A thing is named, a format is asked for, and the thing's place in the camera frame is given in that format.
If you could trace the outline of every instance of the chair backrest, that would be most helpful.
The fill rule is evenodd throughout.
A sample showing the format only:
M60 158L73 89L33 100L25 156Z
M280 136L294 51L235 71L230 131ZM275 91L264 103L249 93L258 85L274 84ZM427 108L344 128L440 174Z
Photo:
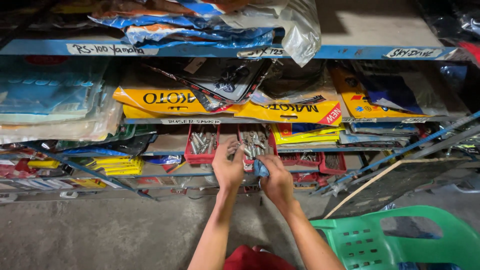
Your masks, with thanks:
M380 220L426 217L443 231L441 239L385 236ZM442 209L411 206L358 217L311 221L325 232L328 243L347 270L398 270L399 262L454 263L462 270L480 269L480 235Z

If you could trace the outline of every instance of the concrete floor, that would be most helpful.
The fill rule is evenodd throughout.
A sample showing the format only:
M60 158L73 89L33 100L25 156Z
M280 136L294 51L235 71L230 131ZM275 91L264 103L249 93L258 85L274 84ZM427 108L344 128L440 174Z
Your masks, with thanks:
M421 192L396 204L440 207L478 231L479 196ZM328 202L328 198L296 197L309 218L322 215ZM227 254L241 244L266 245L303 269L287 224L268 199L264 197L262 205L260 200L259 195L238 197ZM185 197L166 202L139 198L2 205L0 269L186 269L214 203L215 197Z

